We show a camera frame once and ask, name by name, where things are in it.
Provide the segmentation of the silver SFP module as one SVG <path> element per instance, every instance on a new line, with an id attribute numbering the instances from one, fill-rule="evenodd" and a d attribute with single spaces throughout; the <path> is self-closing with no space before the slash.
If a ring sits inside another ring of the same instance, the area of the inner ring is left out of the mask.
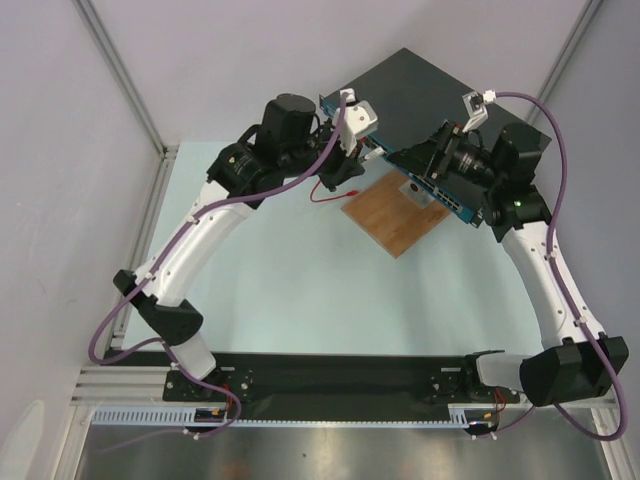
<path id="1" fill-rule="evenodd" d="M 384 156 L 386 154 L 385 150 L 382 147 L 376 147 L 370 151 L 368 151 L 365 155 L 361 157 L 361 162 L 365 163 L 375 158 Z"/>

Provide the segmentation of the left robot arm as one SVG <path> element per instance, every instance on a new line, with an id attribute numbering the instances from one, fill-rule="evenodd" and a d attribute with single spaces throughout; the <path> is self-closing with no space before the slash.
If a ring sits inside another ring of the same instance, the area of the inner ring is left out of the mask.
<path id="1" fill-rule="evenodd" d="M 371 105 L 352 89 L 340 91 L 338 107 L 324 122 L 310 99 L 278 95 L 266 104 L 260 123 L 220 151 L 163 247 L 135 270 L 115 275 L 125 303 L 137 310 L 183 369 L 185 388 L 195 398 L 211 399 L 220 388 L 216 360 L 200 334 L 204 318 L 186 298 L 202 267 L 264 200 L 311 176 L 335 189 L 363 174 L 360 140 L 377 125 Z"/>

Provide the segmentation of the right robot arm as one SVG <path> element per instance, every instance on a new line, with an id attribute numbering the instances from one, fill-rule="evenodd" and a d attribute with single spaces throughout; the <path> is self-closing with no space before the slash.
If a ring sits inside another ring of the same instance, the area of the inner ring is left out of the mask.
<path id="1" fill-rule="evenodd" d="M 480 188 L 482 218 L 533 306 L 541 352 L 476 355 L 476 367 L 460 377 L 461 392 L 474 402 L 496 387 L 519 391 L 535 406 L 602 397 L 613 385 L 607 370 L 621 370 L 629 356 L 624 339 L 608 336 L 589 312 L 550 229 L 552 214 L 533 183 L 546 145 L 534 127 L 510 123 L 487 149 L 447 121 L 427 140 L 389 156 L 394 166 L 433 185 L 461 177 Z"/>

